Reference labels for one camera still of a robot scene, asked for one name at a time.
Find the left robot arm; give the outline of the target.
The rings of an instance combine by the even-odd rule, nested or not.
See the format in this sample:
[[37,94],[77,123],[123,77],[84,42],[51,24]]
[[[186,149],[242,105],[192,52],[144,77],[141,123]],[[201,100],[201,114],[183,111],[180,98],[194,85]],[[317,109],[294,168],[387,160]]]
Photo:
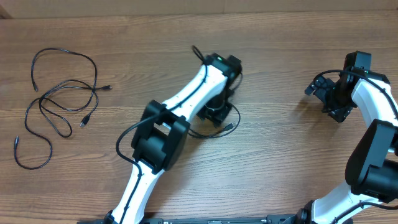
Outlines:
[[242,75],[240,59],[218,54],[199,58],[200,70],[182,90],[162,103],[152,100],[141,120],[121,134],[135,132],[134,152],[125,158],[132,172],[119,204],[106,214],[104,223],[140,223],[157,181],[176,163],[187,136],[207,138],[191,130],[192,119],[207,119],[217,128],[233,109],[228,99],[234,93],[231,85]]

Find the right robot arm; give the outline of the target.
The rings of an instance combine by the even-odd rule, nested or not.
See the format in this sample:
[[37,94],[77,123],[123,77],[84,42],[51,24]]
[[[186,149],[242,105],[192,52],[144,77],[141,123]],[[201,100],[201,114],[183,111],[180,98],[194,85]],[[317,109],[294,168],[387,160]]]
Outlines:
[[369,207],[397,210],[397,103],[389,79],[371,71],[371,54],[361,51],[345,57],[338,81],[316,75],[305,89],[323,103],[323,113],[343,122],[352,109],[362,114],[366,132],[348,159],[345,180],[326,196],[311,200],[288,223],[352,223],[352,217]]

